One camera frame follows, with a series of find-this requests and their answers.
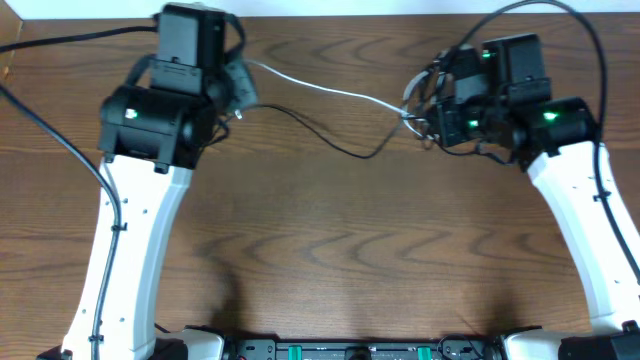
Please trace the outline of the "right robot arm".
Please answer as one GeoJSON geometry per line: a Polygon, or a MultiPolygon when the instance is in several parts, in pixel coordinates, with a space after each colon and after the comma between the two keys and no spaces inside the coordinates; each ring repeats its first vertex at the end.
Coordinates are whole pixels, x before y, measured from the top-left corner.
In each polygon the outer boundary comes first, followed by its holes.
{"type": "Polygon", "coordinates": [[[639,355],[639,232],[584,100],[556,99],[535,34],[463,44],[436,58],[453,91],[430,97],[427,133],[442,148],[506,149],[552,211],[578,271],[591,330],[528,327],[499,336],[485,359],[635,359],[639,355]]]}

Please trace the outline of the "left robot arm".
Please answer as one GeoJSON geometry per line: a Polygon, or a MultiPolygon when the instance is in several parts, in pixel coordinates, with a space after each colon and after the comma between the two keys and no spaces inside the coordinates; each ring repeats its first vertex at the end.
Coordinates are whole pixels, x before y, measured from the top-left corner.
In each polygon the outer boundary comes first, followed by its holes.
{"type": "Polygon", "coordinates": [[[193,172],[216,128],[257,100],[239,19],[169,3],[158,47],[140,58],[101,108],[104,186],[81,299],[48,359],[220,359],[224,338],[206,326],[159,332],[156,300],[167,244],[193,172]]]}

